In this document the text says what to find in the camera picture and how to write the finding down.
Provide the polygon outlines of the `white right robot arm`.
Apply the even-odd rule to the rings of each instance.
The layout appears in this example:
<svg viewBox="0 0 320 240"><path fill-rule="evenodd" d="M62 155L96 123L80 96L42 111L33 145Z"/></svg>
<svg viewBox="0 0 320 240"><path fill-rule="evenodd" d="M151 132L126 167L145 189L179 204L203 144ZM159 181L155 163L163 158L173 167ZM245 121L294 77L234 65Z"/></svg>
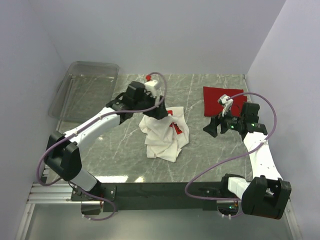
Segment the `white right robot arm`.
<svg viewBox="0 0 320 240"><path fill-rule="evenodd" d="M278 172L269 147L267 128L259 123L257 103L244 102L240 116L231 113L232 100L219 102L223 110L211 117L204 131L212 137L233 130L249 152L252 181L229 176L227 189L241 199L242 211L247 215L279 220L282 218L292 191L291 184Z"/></svg>

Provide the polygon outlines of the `white t shirt red print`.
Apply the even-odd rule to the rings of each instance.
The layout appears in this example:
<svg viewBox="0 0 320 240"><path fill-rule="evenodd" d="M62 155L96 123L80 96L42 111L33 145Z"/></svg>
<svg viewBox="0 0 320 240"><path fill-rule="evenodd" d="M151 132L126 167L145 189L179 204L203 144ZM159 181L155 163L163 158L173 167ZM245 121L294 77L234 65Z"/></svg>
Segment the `white t shirt red print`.
<svg viewBox="0 0 320 240"><path fill-rule="evenodd" d="M146 134L146 156L176 162L182 148L189 144L190 130L185 120L184 107L167 108L168 116L161 120L144 116L139 123Z"/></svg>

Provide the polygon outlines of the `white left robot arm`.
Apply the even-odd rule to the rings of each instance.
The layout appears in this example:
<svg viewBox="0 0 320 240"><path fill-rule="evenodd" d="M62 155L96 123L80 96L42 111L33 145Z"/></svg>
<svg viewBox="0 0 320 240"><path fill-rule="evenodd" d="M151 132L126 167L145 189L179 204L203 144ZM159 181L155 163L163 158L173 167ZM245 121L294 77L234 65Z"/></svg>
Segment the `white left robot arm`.
<svg viewBox="0 0 320 240"><path fill-rule="evenodd" d="M157 96L160 83L131 82L126 91L106 104L95 116L72 130L50 135L44 163L66 182L72 182L86 192L98 188L100 182L82 165L82 151L108 130L121 125L134 113L161 120L167 117L164 96Z"/></svg>

